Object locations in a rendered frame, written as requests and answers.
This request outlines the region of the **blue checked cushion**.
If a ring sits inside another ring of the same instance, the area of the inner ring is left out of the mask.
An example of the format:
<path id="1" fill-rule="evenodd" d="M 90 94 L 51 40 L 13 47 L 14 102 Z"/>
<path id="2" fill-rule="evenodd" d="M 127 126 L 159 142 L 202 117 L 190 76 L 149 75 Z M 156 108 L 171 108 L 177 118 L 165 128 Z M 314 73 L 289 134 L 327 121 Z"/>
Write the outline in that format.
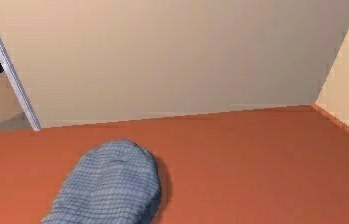
<path id="1" fill-rule="evenodd" d="M 151 224 L 162 196 L 158 163 L 130 140 L 84 154 L 41 224 Z"/>

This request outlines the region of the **white door frame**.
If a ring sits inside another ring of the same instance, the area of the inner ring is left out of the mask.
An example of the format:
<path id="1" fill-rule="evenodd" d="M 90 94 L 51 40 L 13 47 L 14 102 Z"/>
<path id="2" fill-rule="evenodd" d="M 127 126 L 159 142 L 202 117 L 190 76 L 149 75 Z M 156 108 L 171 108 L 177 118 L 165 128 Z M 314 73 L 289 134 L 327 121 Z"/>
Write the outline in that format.
<path id="1" fill-rule="evenodd" d="M 31 128 L 34 131 L 40 131 L 41 125 L 36 116 L 36 113 L 31 105 L 31 102 L 26 94 L 26 91 L 22 85 L 22 82 L 18 76 L 14 64 L 12 63 L 10 56 L 5 48 L 5 45 L 0 37 L 0 63 L 2 68 L 9 80 L 11 87 L 13 88 L 14 94 L 19 101 L 19 104 L 26 115 Z"/>

